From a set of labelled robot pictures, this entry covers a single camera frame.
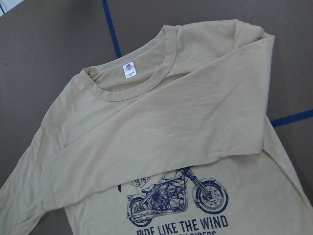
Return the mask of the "beige long-sleeve printed shirt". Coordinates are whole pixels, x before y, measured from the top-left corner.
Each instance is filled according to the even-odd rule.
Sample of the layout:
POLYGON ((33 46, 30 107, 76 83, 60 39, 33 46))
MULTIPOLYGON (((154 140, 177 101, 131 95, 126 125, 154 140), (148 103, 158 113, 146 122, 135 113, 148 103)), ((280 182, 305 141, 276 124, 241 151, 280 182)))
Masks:
POLYGON ((64 208, 75 235, 310 235, 313 208, 266 112, 274 36, 163 26, 84 68, 0 190, 0 232, 64 208))

